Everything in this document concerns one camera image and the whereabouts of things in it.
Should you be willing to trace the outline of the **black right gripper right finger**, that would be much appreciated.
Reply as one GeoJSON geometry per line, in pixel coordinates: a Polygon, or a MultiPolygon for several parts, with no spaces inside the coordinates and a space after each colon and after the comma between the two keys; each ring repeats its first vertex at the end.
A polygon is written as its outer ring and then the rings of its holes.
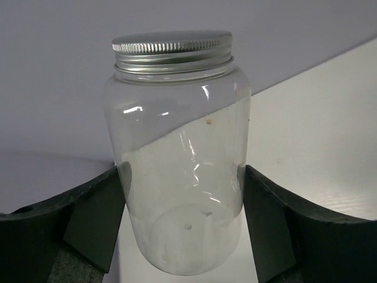
{"type": "Polygon", "coordinates": [[[251,166],[243,205],[259,282],[375,282],[376,222],[335,212],[251,166]]]}

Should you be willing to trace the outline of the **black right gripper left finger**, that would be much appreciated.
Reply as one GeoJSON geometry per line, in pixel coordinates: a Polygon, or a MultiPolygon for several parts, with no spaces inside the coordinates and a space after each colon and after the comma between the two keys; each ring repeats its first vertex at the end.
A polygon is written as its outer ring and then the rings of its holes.
{"type": "Polygon", "coordinates": [[[125,197],[117,168],[1,214],[1,282],[102,282],[125,197]]]}

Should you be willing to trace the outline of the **clear jar metal lid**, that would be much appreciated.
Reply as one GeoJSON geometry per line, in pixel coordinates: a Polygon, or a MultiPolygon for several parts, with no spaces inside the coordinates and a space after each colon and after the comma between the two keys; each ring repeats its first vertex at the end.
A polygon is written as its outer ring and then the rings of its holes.
{"type": "Polygon", "coordinates": [[[102,104],[137,245],[173,275],[220,266],[240,237],[251,86],[231,32],[115,38],[102,104]]]}

